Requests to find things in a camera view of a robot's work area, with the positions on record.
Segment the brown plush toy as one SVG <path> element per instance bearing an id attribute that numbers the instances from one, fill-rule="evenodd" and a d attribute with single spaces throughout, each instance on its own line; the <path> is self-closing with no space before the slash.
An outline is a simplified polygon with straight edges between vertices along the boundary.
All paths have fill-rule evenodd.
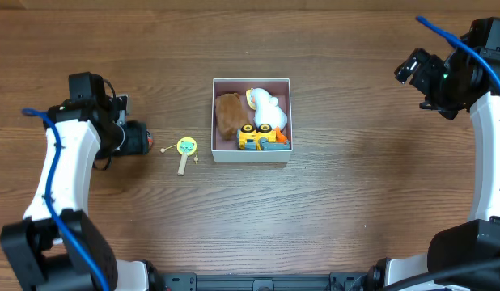
<path id="1" fill-rule="evenodd" d="M 226 141 L 231 140 L 244 125 L 251 123 L 238 93 L 218 96 L 214 101 L 214 113 L 217 129 Z"/>

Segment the yellow toy crane truck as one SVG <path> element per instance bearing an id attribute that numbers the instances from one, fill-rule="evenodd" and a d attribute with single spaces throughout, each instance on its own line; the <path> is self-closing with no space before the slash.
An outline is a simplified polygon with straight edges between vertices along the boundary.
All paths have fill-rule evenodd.
<path id="1" fill-rule="evenodd" d="M 237 131 L 238 145 L 241 150 L 289 150 L 290 141 L 279 127 L 273 129 L 269 124 L 255 127 L 245 124 Z"/>

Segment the white plush duck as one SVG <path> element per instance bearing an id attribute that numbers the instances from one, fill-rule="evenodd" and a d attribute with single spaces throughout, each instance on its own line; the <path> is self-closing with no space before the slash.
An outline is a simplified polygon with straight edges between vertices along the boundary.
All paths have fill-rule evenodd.
<path id="1" fill-rule="evenodd" d="M 247 103 L 255 111 L 254 123 L 257 127 L 267 124 L 276 133 L 278 142 L 286 143 L 282 130 L 287 125 L 287 115 L 279 107 L 278 98 L 262 88 L 246 90 Z"/>

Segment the red toy ball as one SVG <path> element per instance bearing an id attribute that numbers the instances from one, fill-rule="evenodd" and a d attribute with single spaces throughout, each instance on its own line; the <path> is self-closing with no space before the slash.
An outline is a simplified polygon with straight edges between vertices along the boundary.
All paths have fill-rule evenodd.
<path id="1" fill-rule="evenodd" d="M 150 131 L 146 131 L 146 136 L 147 136 L 147 141 L 148 141 L 148 148 L 150 149 L 153 146 L 154 143 L 154 138 Z"/>

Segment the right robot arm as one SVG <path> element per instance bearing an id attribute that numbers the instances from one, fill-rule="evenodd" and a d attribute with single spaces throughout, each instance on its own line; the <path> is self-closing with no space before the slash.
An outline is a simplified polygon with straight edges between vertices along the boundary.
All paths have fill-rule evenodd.
<path id="1" fill-rule="evenodd" d="M 427 252 L 382 259 L 353 290 L 500 290 L 500 18 L 474 20 L 457 37 L 419 15 L 451 47 L 446 59 L 415 49 L 395 71 L 424 96 L 419 107 L 448 120 L 470 116 L 475 182 L 468 220 L 438 232 Z"/>

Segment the yellow wooden rattle drum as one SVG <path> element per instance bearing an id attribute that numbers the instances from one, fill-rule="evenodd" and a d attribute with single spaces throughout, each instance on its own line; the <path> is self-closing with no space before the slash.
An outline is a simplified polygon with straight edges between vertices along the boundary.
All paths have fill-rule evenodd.
<path id="1" fill-rule="evenodd" d="M 180 164 L 178 166 L 177 174 L 178 176 L 183 176 L 185 173 L 188 158 L 190 156 L 193 156 L 193 161 L 195 164 L 197 164 L 199 161 L 197 142 L 192 137 L 182 137 L 175 145 L 161 148 L 159 152 L 161 154 L 164 154 L 172 148 L 175 148 L 180 154 Z"/>

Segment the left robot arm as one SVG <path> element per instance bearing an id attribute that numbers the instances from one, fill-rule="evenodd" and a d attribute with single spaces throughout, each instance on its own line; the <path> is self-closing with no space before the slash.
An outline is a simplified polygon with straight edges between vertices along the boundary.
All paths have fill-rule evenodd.
<path id="1" fill-rule="evenodd" d="M 148 154 L 146 125 L 128 121 L 129 98 L 90 72 L 68 78 L 70 97 L 45 112 L 47 152 L 36 194 L 23 220 L 4 226 L 0 244 L 24 290 L 161 290 L 146 261 L 124 261 L 88 217 L 96 161 Z"/>

